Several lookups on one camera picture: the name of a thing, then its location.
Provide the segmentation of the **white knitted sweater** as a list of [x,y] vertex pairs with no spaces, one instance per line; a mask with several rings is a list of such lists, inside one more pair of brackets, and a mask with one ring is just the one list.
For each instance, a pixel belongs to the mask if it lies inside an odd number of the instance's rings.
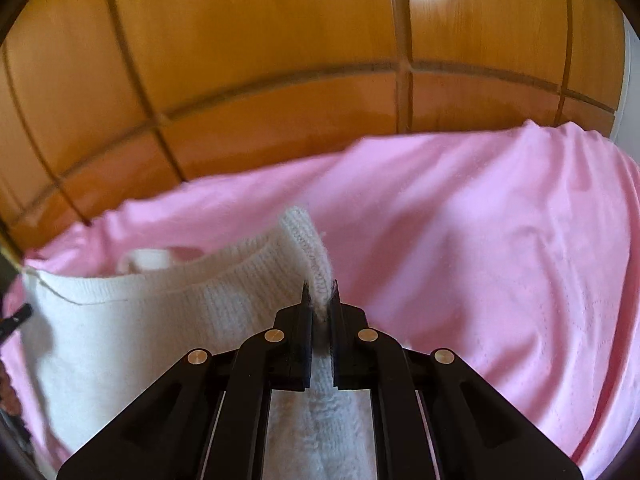
[[191,349],[221,353],[269,328],[308,294],[314,354],[308,390],[271,401],[269,479],[372,479],[370,403],[334,387],[326,318],[329,256],[303,209],[187,263],[109,278],[28,270],[35,308],[23,344],[49,427],[75,452]]

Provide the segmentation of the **pink bed sheet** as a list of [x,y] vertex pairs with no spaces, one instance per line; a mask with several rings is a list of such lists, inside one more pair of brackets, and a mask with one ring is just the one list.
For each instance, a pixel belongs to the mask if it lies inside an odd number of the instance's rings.
[[[332,288],[373,326],[456,352],[586,478],[612,463],[639,419],[639,168],[574,124],[367,138],[130,200],[31,252],[4,308],[30,302],[28,270],[158,270],[264,234],[293,207],[326,248]],[[37,396],[26,324],[2,351],[4,400],[58,468],[73,452]]]

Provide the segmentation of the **wooden panelled wardrobe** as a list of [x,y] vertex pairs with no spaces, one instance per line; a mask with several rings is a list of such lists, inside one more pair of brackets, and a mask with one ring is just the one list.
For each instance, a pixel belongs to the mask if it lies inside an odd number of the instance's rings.
[[615,0],[1,0],[1,249],[360,136],[609,134]]

